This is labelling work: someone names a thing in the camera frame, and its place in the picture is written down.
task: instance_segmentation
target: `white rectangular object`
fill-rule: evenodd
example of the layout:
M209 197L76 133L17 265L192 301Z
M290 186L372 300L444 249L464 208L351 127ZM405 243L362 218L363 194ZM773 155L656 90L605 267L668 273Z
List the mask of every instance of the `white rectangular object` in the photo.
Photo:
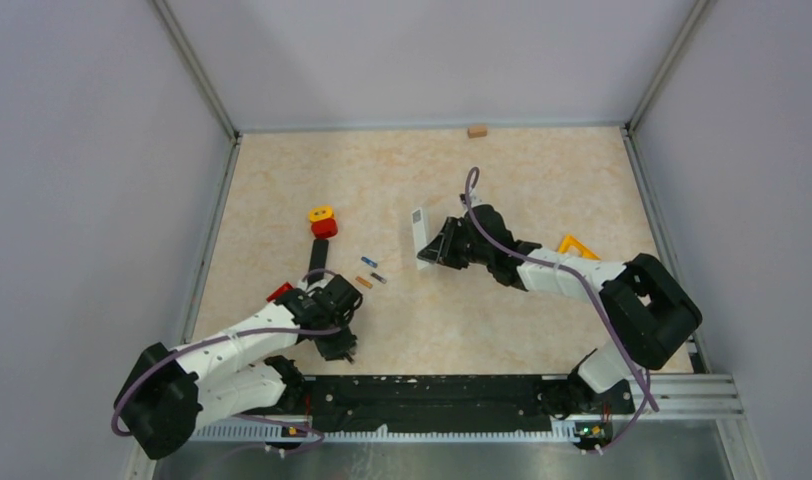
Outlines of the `white rectangular object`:
M430 243L430 222L427 220L427 209L424 207L418 207L412 212L412 242L415 244L415 263L418 270L432 265L417 258L418 252Z

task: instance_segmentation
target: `yellow triangle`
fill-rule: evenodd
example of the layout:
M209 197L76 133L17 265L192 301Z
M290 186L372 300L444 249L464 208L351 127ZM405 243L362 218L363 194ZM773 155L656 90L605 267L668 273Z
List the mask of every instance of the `yellow triangle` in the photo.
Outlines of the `yellow triangle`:
M595 253L592 252L591 250L589 250L589 247L583 245L582 242L574 238L573 235L565 235L565 238L562 239L562 243L559 244L559 248L557 248L556 251L559 253L567 253L568 249L570 249L571 247L574 247L577 250L579 250L583 258L588 258L591 260L600 260L600 257L595 255Z

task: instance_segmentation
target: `beige table surface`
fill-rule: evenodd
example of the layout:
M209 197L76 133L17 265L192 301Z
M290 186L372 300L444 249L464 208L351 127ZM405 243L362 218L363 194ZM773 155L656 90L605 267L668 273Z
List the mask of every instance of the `beige table surface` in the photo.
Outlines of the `beige table surface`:
M327 267L356 284L359 258L388 279L352 323L356 362L325 362L311 342L282 352L305 374L562 373L608 338L593 307L497 284L479 265L417 271L410 212L433 235L462 214L472 165L478 194L516 238L556 248L575 235L604 260L655 248L618 128L464 129L244 135L194 338L247 318L309 263L307 213L332 205ZM690 372L685 350L663 369Z

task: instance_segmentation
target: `yellow block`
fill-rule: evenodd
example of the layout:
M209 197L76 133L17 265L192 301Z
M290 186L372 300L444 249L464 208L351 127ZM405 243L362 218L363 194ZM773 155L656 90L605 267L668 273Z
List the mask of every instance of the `yellow block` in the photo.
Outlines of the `yellow block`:
M582 255L583 258L588 258L590 260L600 260L600 257L595 255L595 253L592 252L591 250L589 250L589 247L583 245L582 242L574 238L573 235L565 235L565 238L562 239L562 243L559 244L559 248L557 248L556 251L559 253L567 253L568 249L570 249L571 247L574 247L577 250L579 250L580 255Z
M309 221L312 223L326 220L327 218L335 218L335 211L329 205L321 205L309 210Z

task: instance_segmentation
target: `orange object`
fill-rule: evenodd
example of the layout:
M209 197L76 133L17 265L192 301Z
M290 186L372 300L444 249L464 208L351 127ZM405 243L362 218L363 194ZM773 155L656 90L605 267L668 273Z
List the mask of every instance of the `orange object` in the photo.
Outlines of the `orange object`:
M600 260L600 257L595 255L595 253L589 250L587 246L583 245L582 242L574 238L573 235L565 235L565 238L562 239L562 243L559 244L559 248L557 248L556 251L559 253L567 253L571 247L574 247L577 250L579 250L580 255L583 258L588 258L590 260Z
M335 223L335 218L319 220L312 223L312 233L315 235L315 238L334 237L335 234L338 233L338 224Z
M312 223L326 220L327 218L335 218L335 210L329 205L321 205L309 210L309 221Z
M356 277L356 281L368 288L374 288L373 284L362 277Z
M480 138L488 135L488 127L486 125L471 125L468 127L468 138Z

